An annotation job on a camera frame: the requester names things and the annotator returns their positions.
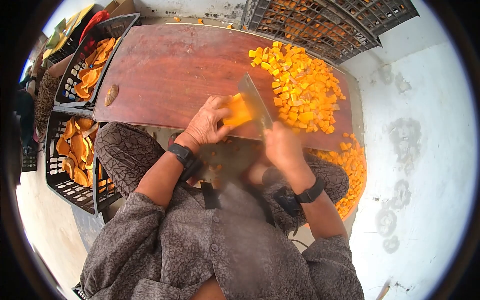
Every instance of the reddish-brown wooden board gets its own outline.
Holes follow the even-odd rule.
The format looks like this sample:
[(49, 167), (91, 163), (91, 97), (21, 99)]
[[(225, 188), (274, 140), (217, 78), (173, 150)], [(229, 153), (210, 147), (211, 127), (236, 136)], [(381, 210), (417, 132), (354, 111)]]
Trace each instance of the reddish-brown wooden board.
[[(237, 94), (245, 72), (252, 77), (272, 118), (277, 118), (273, 76), (260, 67), (253, 68), (248, 56), (251, 49), (271, 46), (272, 41), (261, 36), (206, 25), (133, 27), (108, 67), (94, 120), (185, 129), (209, 96)], [(303, 132), (300, 137), (305, 147), (339, 152), (339, 144), (349, 142), (342, 136), (353, 132), (347, 81), (337, 70), (334, 76), (347, 97), (338, 101), (340, 110), (334, 112), (335, 132)], [(105, 107), (105, 96), (113, 84), (119, 86), (119, 95)], [(231, 135), (259, 139), (250, 122)]]

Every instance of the gray patterned shirt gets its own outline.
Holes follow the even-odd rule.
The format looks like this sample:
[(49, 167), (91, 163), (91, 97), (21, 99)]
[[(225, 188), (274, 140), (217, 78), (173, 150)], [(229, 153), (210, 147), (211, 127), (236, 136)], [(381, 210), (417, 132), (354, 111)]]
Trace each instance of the gray patterned shirt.
[(140, 193), (100, 232), (81, 284), (92, 299), (190, 299), (216, 276), (226, 299), (363, 299), (348, 242), (316, 240), (300, 253), (235, 185), (205, 210), (177, 186), (168, 212)]

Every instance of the red cloth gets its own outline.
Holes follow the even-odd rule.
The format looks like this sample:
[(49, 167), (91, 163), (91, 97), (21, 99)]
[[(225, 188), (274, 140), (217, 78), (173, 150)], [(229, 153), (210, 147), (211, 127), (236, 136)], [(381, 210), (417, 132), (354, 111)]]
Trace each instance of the red cloth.
[(95, 25), (105, 20), (110, 19), (110, 14), (107, 11), (97, 12), (93, 18), (88, 22), (87, 27), (85, 27), (84, 32), (82, 33), (82, 37), (80, 38), (80, 42), (84, 39), (87, 35), (88, 31), (92, 29)]

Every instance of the concrete floor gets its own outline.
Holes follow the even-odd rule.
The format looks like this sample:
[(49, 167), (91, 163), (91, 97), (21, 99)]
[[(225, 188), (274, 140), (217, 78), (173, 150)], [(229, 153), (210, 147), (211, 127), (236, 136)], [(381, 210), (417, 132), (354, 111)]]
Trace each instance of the concrete floor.
[[(143, 19), (142, 22), (143, 25), (164, 24), (174, 22), (174, 20), (170, 18)], [(181, 22), (196, 24), (197, 19), (182, 18)], [(224, 27), (228, 25), (227, 23), (223, 24), (220, 21), (210, 19), (204, 19), (204, 23)], [(355, 78), (347, 74), (347, 80), (352, 105), (353, 132), (361, 145), (363, 145), (364, 131), (360, 89)], [(167, 148), (168, 137), (172, 133), (177, 132), (172, 129), (153, 127), (144, 127), (144, 129), (151, 135), (154, 135), (164, 149)], [(232, 143), (220, 142), (203, 147), (201, 151), (202, 160), (213, 166), (210, 170), (205, 168), (202, 175), (203, 179), (210, 181), (220, 177), (234, 177), (259, 155), (258, 145), (261, 145), (259, 142), (238, 138), (229, 139), (232, 140)], [(93, 241), (82, 240), (77, 228), (75, 217), (78, 219), (78, 215), (82, 215), (84, 212), (76, 206), (72, 207), (48, 189), (45, 181), (45, 158), (43, 153), (40, 153), (38, 161), (37, 172), (23, 173), (21, 176), (22, 184), (17, 189), (19, 209), (25, 232), (31, 244), (37, 248), (63, 290), (66, 291), (67, 298), (76, 299), (76, 296), (71, 292), (71, 288), (79, 282), (87, 249), (89, 249)], [(218, 165), (222, 165), (221, 170), (218, 170)], [(110, 216), (113, 216), (123, 203), (124, 199), (114, 203), (109, 212)], [(356, 212), (344, 223), (349, 236), (355, 220), (355, 214)], [(101, 224), (99, 219), (93, 222)], [(307, 245), (314, 241), (312, 233), (307, 227), (301, 227), (294, 239), (300, 240)], [(304, 246), (296, 242), (295, 244), (299, 251), (305, 250)]]

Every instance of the gray patterned pants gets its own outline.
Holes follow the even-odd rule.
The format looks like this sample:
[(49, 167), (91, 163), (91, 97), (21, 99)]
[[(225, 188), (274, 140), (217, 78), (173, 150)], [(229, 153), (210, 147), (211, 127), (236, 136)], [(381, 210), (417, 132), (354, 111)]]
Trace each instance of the gray patterned pants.
[[(137, 188), (145, 173), (165, 153), (160, 144), (146, 132), (118, 122), (109, 123), (99, 131), (95, 140), (95, 149), (102, 167), (113, 179), (125, 199)], [(305, 159), (315, 176), (325, 182), (324, 190), (332, 202), (340, 201), (347, 194), (349, 188), (348, 176), (345, 171), (339, 166), (312, 155), (306, 155)], [(273, 195), (282, 187), (287, 187), (287, 193), (293, 193), (282, 174), (275, 167), (271, 167), (265, 172), (263, 182), (265, 185), (263, 196), (272, 209), (275, 223), (285, 234), (307, 222), (303, 212), (298, 219), (294, 219), (273, 199)], [(182, 183), (181, 186), (202, 207), (205, 207), (202, 190), (186, 183)]]

